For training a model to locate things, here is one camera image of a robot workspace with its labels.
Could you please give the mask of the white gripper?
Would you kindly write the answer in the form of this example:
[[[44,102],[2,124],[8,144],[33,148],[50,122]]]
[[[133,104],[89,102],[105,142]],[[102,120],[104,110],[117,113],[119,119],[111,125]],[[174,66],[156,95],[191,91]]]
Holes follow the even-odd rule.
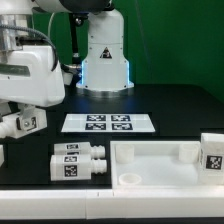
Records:
[[[0,63],[0,99],[19,104],[20,130],[35,127],[35,106],[49,107],[61,103],[65,97],[60,65],[54,71],[50,46],[28,46],[8,54],[8,61]]]

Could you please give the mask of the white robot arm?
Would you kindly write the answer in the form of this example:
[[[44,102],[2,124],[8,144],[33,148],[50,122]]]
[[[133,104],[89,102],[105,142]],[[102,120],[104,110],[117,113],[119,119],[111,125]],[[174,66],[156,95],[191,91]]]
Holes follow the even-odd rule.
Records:
[[[36,12],[88,21],[88,53],[80,64],[59,61],[50,38],[31,27]],[[45,109],[64,100],[75,70],[81,74],[76,84],[81,93],[117,96],[132,89],[123,34],[124,20],[112,0],[0,0],[0,110],[10,102],[19,106],[1,118],[2,136],[45,128]]]

